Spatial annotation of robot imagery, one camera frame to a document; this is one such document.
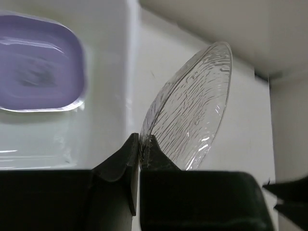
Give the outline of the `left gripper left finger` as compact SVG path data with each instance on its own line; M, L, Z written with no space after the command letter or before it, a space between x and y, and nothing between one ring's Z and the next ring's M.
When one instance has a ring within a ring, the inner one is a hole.
M87 170L3 170L3 231L129 231L137 210L139 136Z

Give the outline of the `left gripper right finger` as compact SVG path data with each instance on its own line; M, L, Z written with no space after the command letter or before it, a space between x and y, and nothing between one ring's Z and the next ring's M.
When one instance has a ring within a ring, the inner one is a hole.
M261 187L240 171L184 171L155 136L145 147L140 173L143 231L272 231Z

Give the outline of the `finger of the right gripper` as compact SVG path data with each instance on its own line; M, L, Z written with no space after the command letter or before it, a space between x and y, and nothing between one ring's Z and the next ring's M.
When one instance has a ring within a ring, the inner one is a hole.
M301 230L308 230L308 204L283 203L277 204L274 209L285 218L292 221Z
M269 183L263 188L284 201L307 201L308 200L308 177L294 181Z

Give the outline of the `clear textured plate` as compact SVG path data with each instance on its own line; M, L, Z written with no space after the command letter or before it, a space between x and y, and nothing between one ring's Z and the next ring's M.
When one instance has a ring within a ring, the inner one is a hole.
M222 123L231 84L232 51L219 41L198 51L165 83L140 132L140 161L153 142L180 169L196 170Z

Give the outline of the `purple panda plate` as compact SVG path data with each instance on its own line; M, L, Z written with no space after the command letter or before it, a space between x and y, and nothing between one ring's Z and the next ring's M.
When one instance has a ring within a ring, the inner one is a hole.
M28 15L1 15L2 110L71 111L83 104L87 83L84 49L69 28Z

